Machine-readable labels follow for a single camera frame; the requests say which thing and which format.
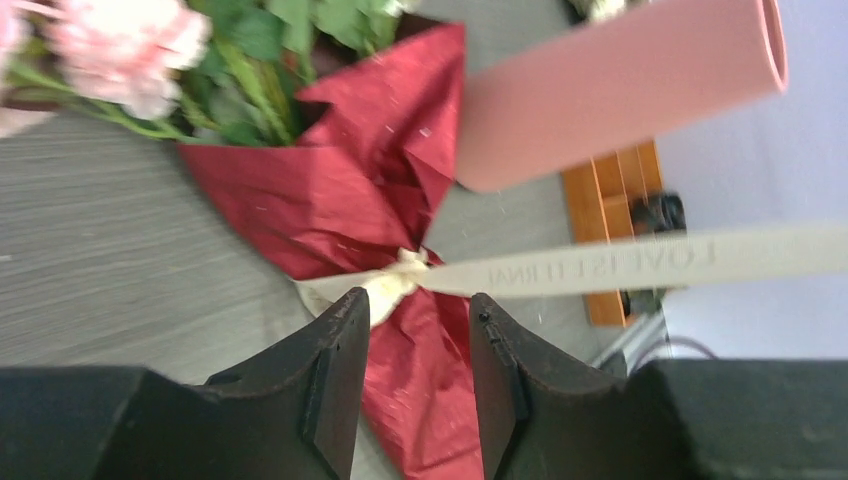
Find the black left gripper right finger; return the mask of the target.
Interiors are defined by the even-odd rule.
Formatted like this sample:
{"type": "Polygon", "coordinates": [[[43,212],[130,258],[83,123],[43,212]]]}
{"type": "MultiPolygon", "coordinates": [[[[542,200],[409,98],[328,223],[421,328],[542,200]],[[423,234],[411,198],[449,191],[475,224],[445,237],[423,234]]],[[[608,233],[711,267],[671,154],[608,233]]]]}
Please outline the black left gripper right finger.
{"type": "Polygon", "coordinates": [[[689,448],[653,373],[617,378],[565,353],[486,294],[470,303],[487,479],[683,479],[689,448]]]}

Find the pink artificial flower bouquet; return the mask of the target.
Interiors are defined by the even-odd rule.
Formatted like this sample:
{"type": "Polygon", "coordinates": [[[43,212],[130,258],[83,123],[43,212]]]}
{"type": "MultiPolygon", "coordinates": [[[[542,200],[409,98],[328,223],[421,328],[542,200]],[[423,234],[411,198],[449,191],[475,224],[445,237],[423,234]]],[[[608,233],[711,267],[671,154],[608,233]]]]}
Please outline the pink artificial flower bouquet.
{"type": "Polygon", "coordinates": [[[5,1],[1,134],[75,109],[156,140],[290,146],[318,51],[391,45],[414,1],[5,1]]]}

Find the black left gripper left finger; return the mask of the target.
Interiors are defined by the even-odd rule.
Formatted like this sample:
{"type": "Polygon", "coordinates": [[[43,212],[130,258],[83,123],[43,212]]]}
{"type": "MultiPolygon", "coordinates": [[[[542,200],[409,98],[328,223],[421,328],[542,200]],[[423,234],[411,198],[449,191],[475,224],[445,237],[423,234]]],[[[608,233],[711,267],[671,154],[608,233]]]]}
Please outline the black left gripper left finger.
{"type": "Polygon", "coordinates": [[[103,479],[346,479],[369,342],[357,287],[204,384],[146,371],[99,464],[103,479]]]}

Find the cream printed ribbon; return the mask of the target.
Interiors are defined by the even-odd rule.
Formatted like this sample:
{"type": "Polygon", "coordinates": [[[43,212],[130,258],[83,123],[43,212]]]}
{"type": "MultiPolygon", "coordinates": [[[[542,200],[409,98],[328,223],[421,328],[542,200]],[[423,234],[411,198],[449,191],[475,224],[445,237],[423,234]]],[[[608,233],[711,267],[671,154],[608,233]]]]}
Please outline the cream printed ribbon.
{"type": "Polygon", "coordinates": [[[354,287],[369,296],[373,326],[418,289],[469,297],[582,295],[613,290],[672,288],[771,277],[844,272],[844,225],[774,227],[706,233],[667,233],[608,243],[429,267],[425,253],[402,249],[386,267],[299,281],[315,316],[354,287]]]}

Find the dark red wrapping paper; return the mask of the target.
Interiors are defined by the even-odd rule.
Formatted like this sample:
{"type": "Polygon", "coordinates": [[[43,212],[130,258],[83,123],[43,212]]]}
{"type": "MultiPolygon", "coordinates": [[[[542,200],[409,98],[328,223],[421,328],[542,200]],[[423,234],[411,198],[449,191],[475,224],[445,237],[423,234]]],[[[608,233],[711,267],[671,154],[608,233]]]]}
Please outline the dark red wrapping paper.
{"type": "MultiPolygon", "coordinates": [[[[420,252],[454,183],[465,30],[438,24],[300,91],[324,106],[292,147],[182,144],[230,226],[295,280],[420,252]]],[[[464,297],[418,289],[373,330],[363,407],[408,479],[479,479],[464,297]]]]}

